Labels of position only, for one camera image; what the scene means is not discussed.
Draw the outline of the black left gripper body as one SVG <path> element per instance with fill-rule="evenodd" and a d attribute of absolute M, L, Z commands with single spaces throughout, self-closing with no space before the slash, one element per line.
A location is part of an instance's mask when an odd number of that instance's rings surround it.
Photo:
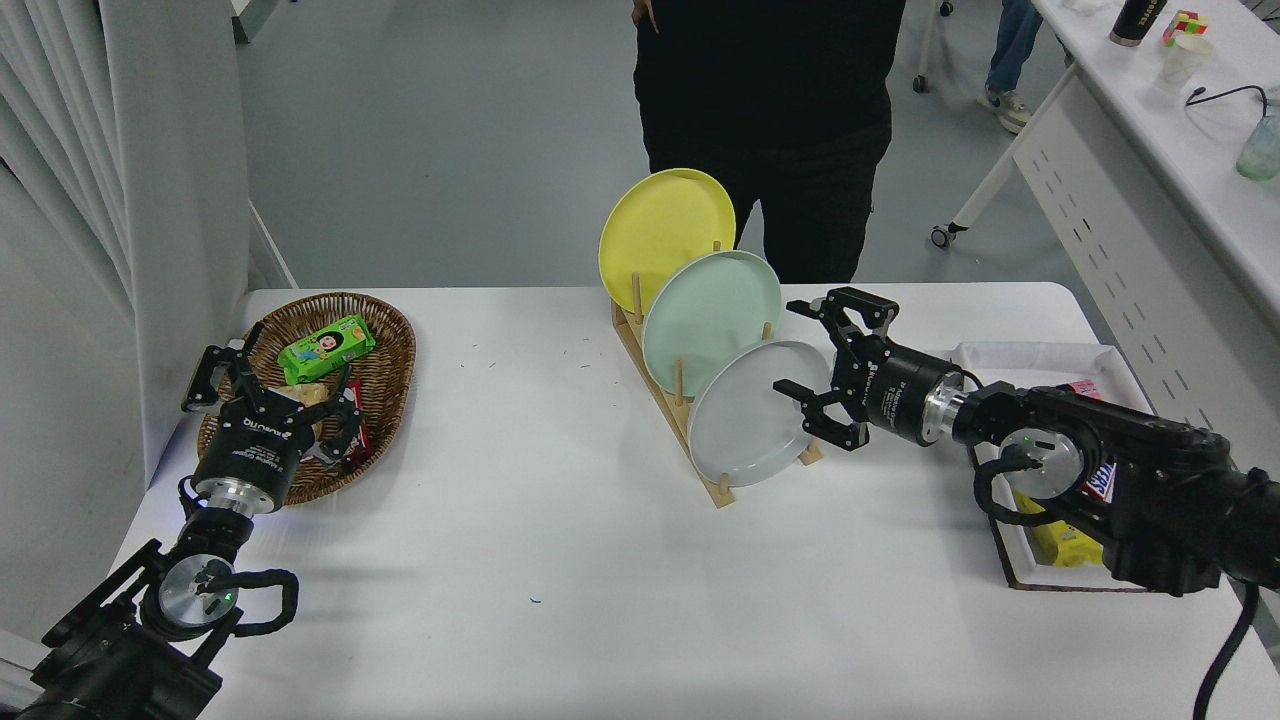
<path fill-rule="evenodd" d="M 253 496 L 285 498 L 301 460 L 315 442 L 310 424 L 283 415 L 256 419 L 243 402 L 221 406 L 218 428 L 195 471 L 195 489 L 204 497 L 233 480 Z"/>

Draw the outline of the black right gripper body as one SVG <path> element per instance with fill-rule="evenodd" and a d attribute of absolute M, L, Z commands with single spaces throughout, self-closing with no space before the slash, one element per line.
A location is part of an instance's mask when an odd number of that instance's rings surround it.
<path fill-rule="evenodd" d="M 959 391 L 959 366 L 879 336 L 850 336 L 837 352 L 836 389 L 852 420 L 933 445 L 943 434 L 948 397 Z"/>

